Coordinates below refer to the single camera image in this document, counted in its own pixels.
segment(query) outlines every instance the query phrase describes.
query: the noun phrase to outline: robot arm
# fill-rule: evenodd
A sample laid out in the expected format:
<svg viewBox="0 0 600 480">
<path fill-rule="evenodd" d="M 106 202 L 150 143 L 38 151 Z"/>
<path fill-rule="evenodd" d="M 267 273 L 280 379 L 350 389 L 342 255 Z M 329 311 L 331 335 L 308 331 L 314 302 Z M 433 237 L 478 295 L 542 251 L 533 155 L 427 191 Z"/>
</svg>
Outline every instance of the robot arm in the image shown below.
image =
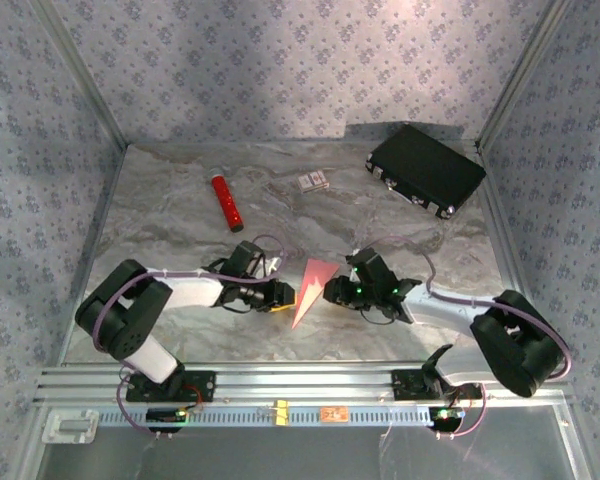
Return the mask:
<svg viewBox="0 0 600 480">
<path fill-rule="evenodd" d="M 278 260 L 267 261 L 263 251 L 250 242 L 238 245 L 228 259 L 195 272 L 147 270 L 135 260 L 125 260 L 78 307 L 75 320 L 94 336 L 107 302 L 128 282 L 142 278 L 122 294 L 126 302 L 119 299 L 104 314 L 97 343 L 103 352 L 161 387 L 165 399 L 171 398 L 182 387 L 184 367 L 151 335 L 162 311 L 183 306 L 224 307 L 236 300 L 256 311 L 289 308 L 295 304 L 295 292 L 288 284 L 277 279 L 249 285 L 240 282 L 266 276 Z M 218 277 L 195 276 L 204 273 Z"/>
<path fill-rule="evenodd" d="M 467 383 L 499 382 L 530 397 L 564 359 L 560 346 L 543 330 L 557 333 L 518 292 L 506 290 L 493 298 L 436 289 L 434 295 L 418 280 L 399 280 L 372 248 L 354 254 L 347 263 L 353 268 L 352 278 L 328 282 L 327 301 L 362 311 L 376 307 L 391 320 L 443 327 L 465 337 L 463 344 L 441 347 L 423 367 L 427 384 L 440 385 L 442 391 Z M 532 316 L 544 328 L 513 311 Z"/>
</svg>

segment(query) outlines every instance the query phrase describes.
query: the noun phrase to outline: blue floral wallpaper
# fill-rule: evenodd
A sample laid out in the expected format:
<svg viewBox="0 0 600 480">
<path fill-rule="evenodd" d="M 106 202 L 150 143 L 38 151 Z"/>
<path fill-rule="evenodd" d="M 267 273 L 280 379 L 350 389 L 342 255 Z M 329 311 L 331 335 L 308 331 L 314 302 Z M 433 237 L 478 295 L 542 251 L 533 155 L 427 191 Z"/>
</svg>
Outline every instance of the blue floral wallpaper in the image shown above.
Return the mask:
<svg viewBox="0 0 600 480">
<path fill-rule="evenodd" d="M 54 3 L 127 140 L 184 143 L 404 120 L 474 139 L 548 0 Z"/>
<path fill-rule="evenodd" d="M 0 0 L 0 478 L 118 158 L 29 4 Z"/>
<path fill-rule="evenodd" d="M 600 457 L 600 0 L 574 3 L 488 161 Z"/>
</svg>

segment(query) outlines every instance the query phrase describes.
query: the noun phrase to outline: patterned wallpaper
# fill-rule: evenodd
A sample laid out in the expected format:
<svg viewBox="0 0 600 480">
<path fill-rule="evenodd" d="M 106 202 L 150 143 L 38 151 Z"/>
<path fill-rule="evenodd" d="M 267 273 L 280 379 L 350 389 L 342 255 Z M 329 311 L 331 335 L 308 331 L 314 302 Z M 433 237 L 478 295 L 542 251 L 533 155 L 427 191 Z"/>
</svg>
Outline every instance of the patterned wallpaper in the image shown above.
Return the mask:
<svg viewBox="0 0 600 480">
<path fill-rule="evenodd" d="M 0 0 L 0 478 L 117 158 L 28 3 Z"/>
<path fill-rule="evenodd" d="M 548 0 L 54 3 L 135 143 L 404 120 L 474 139 Z"/>
<path fill-rule="evenodd" d="M 600 457 L 600 0 L 574 3 L 488 160 Z"/>
</svg>

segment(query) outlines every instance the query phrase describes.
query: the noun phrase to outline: small box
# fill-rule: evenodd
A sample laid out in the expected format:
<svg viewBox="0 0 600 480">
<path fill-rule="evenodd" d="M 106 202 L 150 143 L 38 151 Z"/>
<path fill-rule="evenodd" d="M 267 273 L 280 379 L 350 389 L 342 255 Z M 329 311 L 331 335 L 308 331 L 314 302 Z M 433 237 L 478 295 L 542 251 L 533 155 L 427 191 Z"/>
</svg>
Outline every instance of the small box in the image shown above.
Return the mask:
<svg viewBox="0 0 600 480">
<path fill-rule="evenodd" d="M 390 190 L 444 219 L 458 211 L 486 175 L 480 165 L 410 125 L 371 152 L 366 167 Z"/>
<path fill-rule="evenodd" d="M 300 175 L 298 177 L 298 186 L 302 193 L 306 193 L 319 188 L 327 188 L 329 182 L 327 182 L 327 177 L 324 176 L 322 170 L 316 170 L 315 172 Z"/>
</svg>

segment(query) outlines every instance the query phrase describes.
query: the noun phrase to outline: gray marble floor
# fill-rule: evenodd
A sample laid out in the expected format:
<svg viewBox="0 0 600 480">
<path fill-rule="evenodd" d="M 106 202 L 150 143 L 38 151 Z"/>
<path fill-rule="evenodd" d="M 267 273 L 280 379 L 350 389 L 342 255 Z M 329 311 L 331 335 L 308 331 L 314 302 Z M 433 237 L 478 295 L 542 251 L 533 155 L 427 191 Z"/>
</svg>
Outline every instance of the gray marble floor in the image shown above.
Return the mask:
<svg viewBox="0 0 600 480">
<path fill-rule="evenodd" d="M 131 146 L 126 154 L 87 291 L 120 261 L 193 269 L 228 255 L 260 233 L 279 237 L 290 252 L 281 277 L 299 289 L 307 258 L 343 264 L 353 248 L 407 235 L 431 253 L 437 284 L 461 293 L 496 294 L 502 284 L 482 210 L 474 195 L 449 221 L 406 203 L 369 175 L 374 144 L 280 143 L 224 146 Z M 245 222 L 229 232 L 207 181 L 212 166 L 227 181 Z M 322 169 L 331 186 L 300 193 L 298 175 Z M 273 253 L 274 244 L 266 244 Z M 399 276 L 424 279 L 427 265 L 399 244 L 377 250 Z M 163 313 L 155 336 L 180 360 L 422 360 L 456 335 L 396 323 L 374 326 L 359 314 L 319 299 L 291 330 L 293 311 L 247 315 L 184 307 Z M 67 363 L 110 361 L 79 328 Z"/>
</svg>

